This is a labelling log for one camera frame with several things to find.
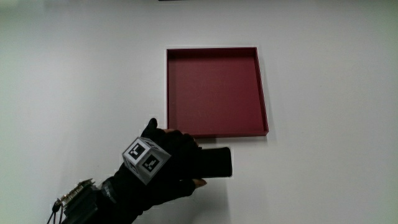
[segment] cable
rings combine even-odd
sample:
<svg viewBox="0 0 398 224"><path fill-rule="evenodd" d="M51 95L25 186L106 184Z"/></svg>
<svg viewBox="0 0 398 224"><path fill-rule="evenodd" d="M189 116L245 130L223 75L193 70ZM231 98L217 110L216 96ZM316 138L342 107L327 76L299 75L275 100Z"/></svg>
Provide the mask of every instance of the cable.
<svg viewBox="0 0 398 224"><path fill-rule="evenodd" d="M49 221L47 222L47 224L50 223L50 220L51 220L51 218L52 218L53 215L54 215L54 213L51 213L51 216L50 216Z"/></svg>
<svg viewBox="0 0 398 224"><path fill-rule="evenodd" d="M63 214L63 204L61 204L61 217L60 217L60 222L59 222L59 224L61 224L61 221L62 221L62 214Z"/></svg>

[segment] white wall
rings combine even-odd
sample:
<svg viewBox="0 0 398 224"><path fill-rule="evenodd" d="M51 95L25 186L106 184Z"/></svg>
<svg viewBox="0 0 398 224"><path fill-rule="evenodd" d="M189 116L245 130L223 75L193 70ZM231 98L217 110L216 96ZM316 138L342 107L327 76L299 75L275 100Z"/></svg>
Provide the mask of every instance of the white wall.
<svg viewBox="0 0 398 224"><path fill-rule="evenodd" d="M200 141L234 177L136 223L398 223L396 1L59 2L0 1L1 223L45 223L164 128L168 45L258 46L270 133Z"/></svg>

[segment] red tray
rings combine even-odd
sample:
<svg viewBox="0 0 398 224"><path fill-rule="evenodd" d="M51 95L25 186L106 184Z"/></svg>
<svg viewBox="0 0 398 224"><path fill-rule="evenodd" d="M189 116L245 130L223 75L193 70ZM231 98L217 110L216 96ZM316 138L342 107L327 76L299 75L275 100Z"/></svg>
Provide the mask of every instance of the red tray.
<svg viewBox="0 0 398 224"><path fill-rule="evenodd" d="M195 138L265 136L257 48L168 49L167 126Z"/></svg>

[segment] black glove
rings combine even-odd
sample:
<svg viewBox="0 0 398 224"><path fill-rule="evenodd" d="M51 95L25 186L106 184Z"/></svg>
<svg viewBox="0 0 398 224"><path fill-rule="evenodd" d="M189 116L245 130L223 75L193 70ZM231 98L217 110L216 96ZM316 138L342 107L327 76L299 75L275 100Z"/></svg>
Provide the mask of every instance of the black glove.
<svg viewBox="0 0 398 224"><path fill-rule="evenodd" d="M157 179L199 179L199 167L197 159L201 147L198 147L194 138L189 134L182 134L180 131L166 133L157 128L157 121L152 118L141 137L149 138L171 155L171 158L156 174Z"/></svg>
<svg viewBox="0 0 398 224"><path fill-rule="evenodd" d="M156 119L149 121L142 137L156 142L172 157L166 162L156 176L145 185L124 164L109 181L113 190L116 203L111 202L103 195L98 195L99 211L89 223L131 224L143 211L153 205L186 197L195 190L192 179L189 176L192 169L192 157L200 148L194 139L180 131L165 133L157 128Z"/></svg>

